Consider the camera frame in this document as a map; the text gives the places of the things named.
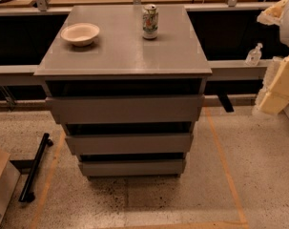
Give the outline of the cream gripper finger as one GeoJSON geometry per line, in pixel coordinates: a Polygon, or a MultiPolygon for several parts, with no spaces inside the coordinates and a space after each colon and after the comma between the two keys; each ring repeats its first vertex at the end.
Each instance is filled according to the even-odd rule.
{"type": "Polygon", "coordinates": [[[257,21],[267,26],[271,26],[271,25],[278,26],[280,23],[280,18],[282,16],[283,10],[287,2],[288,0],[280,0],[273,6],[262,11],[258,16],[257,21]]]}
{"type": "Polygon", "coordinates": [[[267,67],[263,87],[258,92],[258,109],[276,115],[289,103],[289,56],[274,57],[267,67]]]}

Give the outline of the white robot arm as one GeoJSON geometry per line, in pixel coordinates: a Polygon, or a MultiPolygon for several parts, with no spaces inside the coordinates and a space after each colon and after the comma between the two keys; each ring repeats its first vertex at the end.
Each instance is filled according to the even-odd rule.
{"type": "MultiPolygon", "coordinates": [[[[264,10],[257,21],[265,25],[279,26],[280,42],[289,48],[289,0],[280,0],[264,10]]],[[[258,109],[276,115],[289,103],[289,55],[279,62],[279,68],[266,92],[258,101],[258,109]]]]}

